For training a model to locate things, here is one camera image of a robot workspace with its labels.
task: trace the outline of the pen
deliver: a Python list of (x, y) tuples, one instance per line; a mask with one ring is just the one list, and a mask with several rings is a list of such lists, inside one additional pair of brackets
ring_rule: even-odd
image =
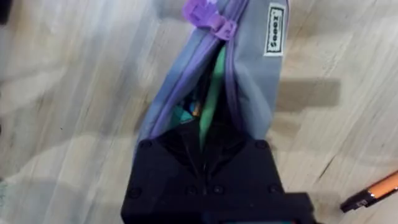
[(398, 171), (380, 180), (360, 193), (350, 197), (341, 204), (340, 209), (346, 213), (362, 206), (366, 208), (380, 202), (398, 191)]

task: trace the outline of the zipper pull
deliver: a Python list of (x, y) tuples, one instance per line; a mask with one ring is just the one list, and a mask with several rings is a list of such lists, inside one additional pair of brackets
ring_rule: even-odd
[(210, 28), (210, 32), (222, 40), (231, 40), (238, 27), (235, 21), (219, 14), (216, 4), (207, 0), (188, 0), (182, 14), (197, 28)]

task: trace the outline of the wood grain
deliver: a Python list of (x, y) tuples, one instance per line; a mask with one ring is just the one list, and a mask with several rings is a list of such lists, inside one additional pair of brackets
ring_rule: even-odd
[[(0, 223), (122, 223), (140, 120), (184, 46), (183, 0), (14, 0), (0, 28)], [(398, 1), (292, 0), (267, 139), (324, 223), (398, 169)]]

